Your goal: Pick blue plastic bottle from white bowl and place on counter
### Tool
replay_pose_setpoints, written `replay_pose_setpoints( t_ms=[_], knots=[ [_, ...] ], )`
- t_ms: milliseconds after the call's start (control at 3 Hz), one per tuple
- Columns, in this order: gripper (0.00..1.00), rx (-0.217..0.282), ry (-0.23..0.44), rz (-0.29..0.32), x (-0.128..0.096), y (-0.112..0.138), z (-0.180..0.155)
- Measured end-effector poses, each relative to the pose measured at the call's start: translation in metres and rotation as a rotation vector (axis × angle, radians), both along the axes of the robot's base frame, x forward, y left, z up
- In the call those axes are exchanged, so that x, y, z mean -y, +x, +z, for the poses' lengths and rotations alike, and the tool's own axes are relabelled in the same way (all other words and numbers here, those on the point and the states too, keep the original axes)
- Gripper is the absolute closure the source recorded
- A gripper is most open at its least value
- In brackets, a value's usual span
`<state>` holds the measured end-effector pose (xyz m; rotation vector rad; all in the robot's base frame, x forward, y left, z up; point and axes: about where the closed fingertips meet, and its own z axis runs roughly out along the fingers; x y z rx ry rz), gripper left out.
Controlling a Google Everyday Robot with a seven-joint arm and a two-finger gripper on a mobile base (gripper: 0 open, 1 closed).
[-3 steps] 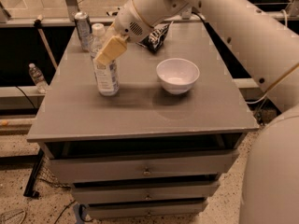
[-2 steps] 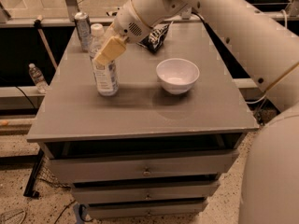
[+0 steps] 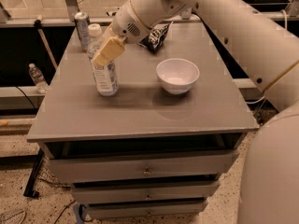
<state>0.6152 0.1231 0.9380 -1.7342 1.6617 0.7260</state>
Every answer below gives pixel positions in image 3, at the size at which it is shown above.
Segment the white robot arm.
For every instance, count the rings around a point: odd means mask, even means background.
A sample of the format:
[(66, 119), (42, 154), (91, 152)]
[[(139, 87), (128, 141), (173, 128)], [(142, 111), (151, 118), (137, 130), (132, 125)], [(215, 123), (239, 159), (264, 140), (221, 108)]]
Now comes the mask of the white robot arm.
[(93, 62), (104, 66), (161, 21), (190, 8), (277, 114), (256, 133), (244, 163), (237, 224), (299, 224), (299, 38), (242, 0), (128, 0)]

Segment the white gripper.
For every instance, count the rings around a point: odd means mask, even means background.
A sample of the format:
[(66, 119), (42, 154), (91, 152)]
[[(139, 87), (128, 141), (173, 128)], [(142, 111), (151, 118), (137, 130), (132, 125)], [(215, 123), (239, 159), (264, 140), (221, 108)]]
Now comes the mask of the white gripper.
[(107, 41), (94, 54), (92, 62), (97, 66), (109, 64), (124, 52), (125, 41), (129, 44), (138, 43), (149, 33), (150, 28), (138, 18), (132, 0), (128, 0), (102, 33), (103, 40)]

